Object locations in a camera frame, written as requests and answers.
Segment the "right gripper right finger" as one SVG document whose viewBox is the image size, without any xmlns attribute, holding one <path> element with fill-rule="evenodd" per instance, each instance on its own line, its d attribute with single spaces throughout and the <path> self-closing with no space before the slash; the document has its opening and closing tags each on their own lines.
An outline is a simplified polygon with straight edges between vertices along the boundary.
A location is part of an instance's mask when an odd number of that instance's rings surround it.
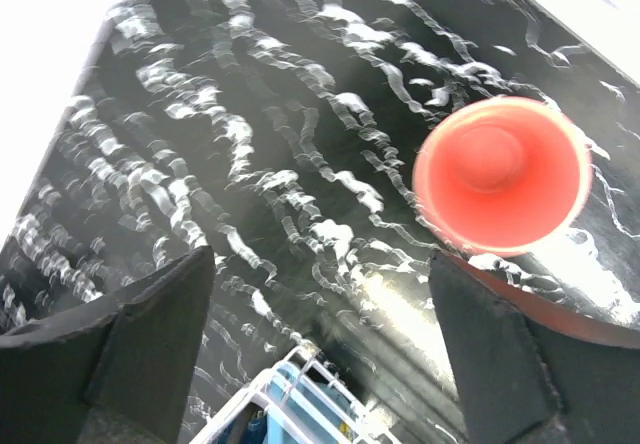
<svg viewBox="0 0 640 444">
<path fill-rule="evenodd" d="M 472 443 L 636 443 L 639 333 L 447 252 L 429 286 Z"/>
</svg>

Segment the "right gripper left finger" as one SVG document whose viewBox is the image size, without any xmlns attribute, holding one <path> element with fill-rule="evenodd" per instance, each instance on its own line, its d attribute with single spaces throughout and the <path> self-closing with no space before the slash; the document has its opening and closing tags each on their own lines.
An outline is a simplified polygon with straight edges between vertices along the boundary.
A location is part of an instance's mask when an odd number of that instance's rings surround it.
<svg viewBox="0 0 640 444">
<path fill-rule="evenodd" d="M 4 443 L 177 441 L 214 287 L 199 247 L 1 337 Z"/>
</svg>

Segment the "pink plastic cup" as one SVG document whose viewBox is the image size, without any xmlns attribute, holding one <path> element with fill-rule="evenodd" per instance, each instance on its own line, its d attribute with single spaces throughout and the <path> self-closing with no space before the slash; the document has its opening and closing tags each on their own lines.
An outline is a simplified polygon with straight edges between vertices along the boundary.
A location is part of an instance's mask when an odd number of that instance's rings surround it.
<svg viewBox="0 0 640 444">
<path fill-rule="evenodd" d="M 456 249 L 525 254 L 566 229 L 591 191 L 591 153 L 562 112 L 524 97 L 484 99 L 453 112 L 417 153 L 420 214 Z"/>
</svg>

